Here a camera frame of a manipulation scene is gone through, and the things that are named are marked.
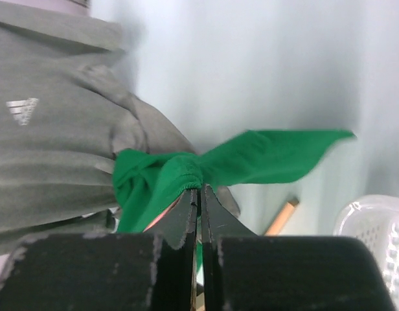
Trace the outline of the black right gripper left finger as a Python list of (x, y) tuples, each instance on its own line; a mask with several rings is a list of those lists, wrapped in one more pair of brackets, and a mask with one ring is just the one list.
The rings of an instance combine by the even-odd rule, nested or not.
[(193, 310), (198, 193), (143, 233), (26, 236), (0, 273), (0, 310)]

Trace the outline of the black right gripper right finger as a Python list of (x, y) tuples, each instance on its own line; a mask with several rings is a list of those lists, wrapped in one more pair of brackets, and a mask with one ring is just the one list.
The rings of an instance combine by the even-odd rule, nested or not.
[(210, 187), (201, 204), (207, 310), (394, 310), (372, 253), (347, 236), (258, 236)]

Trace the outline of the pink wire hanger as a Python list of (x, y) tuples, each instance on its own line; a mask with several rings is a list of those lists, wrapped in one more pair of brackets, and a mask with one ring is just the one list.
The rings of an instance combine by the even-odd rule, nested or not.
[(151, 227), (153, 227), (157, 222), (159, 222), (170, 210), (171, 206), (167, 207), (161, 214), (156, 216), (148, 225), (147, 227), (143, 230), (144, 232), (149, 230)]

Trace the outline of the green t shirt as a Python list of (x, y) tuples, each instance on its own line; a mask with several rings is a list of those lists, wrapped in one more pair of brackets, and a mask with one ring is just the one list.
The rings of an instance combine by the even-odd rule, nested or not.
[(185, 190), (297, 181), (331, 146), (353, 137), (348, 130), (248, 130), (200, 155), (123, 150), (113, 170), (117, 231), (144, 231)]

